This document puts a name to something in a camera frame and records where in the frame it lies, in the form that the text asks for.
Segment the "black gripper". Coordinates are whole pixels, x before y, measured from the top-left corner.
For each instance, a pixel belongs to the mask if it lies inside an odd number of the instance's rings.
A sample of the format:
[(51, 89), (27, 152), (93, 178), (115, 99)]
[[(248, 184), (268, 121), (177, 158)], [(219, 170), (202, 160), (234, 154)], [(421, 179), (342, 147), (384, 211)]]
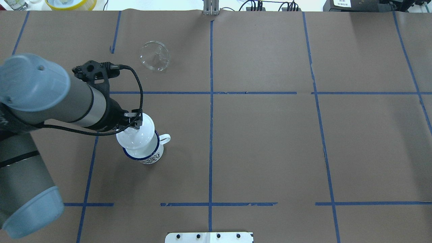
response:
[(98, 131), (121, 130), (123, 128), (138, 128), (142, 124), (142, 109), (124, 110), (112, 98), (107, 101), (106, 111), (98, 122)]

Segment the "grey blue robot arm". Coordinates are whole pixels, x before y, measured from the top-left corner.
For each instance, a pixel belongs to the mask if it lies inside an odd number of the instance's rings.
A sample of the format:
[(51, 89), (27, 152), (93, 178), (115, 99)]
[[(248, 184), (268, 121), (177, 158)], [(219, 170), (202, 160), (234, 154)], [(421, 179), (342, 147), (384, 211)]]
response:
[(1, 65), (1, 230), (23, 238), (57, 220), (64, 202), (32, 131), (56, 129), (111, 136), (141, 124), (142, 104), (130, 112), (110, 98), (109, 80), (128, 65), (90, 60), (72, 69), (36, 54), (8, 57)]

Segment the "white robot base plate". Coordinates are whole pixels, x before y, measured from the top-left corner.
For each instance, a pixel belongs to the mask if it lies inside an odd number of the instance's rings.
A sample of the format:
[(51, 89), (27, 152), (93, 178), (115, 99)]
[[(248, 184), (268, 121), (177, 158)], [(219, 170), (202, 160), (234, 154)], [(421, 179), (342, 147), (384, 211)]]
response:
[(165, 243), (253, 243), (252, 232), (168, 233)]

